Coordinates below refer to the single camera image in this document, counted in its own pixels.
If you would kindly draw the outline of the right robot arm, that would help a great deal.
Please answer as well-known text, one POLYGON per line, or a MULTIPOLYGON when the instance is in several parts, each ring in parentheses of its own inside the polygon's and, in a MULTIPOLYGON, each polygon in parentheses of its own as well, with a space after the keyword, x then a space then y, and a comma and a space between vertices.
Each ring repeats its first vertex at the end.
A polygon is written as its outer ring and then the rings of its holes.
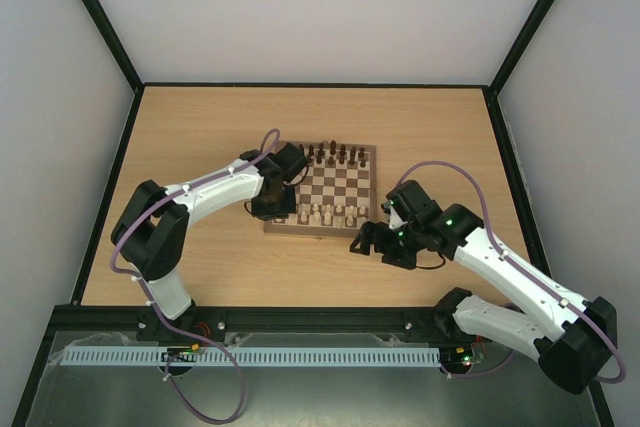
POLYGON ((381 254, 388 265, 413 270, 423 250, 478 274, 515 304, 493 305, 454 288, 436 305, 434 322, 445 337, 480 336, 535 361, 558 387, 582 393, 617 345, 617 312, 603 297, 588 300, 555 283, 497 238, 468 208, 441 209, 414 180, 386 196, 385 222, 365 222, 353 253, 381 254))

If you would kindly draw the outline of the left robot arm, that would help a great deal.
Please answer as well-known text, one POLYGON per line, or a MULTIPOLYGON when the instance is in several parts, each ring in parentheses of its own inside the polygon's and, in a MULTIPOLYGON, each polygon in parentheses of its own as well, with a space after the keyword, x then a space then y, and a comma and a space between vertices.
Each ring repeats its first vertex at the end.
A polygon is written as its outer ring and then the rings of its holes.
POLYGON ((239 202, 248 202, 250 215, 262 221, 293 214, 292 181, 307 165, 304 151, 286 143, 275 153, 246 151, 227 167, 185 184, 162 187, 145 181, 112 230, 112 257, 133 265, 148 299, 174 321, 194 306, 178 272, 188 230, 239 202))

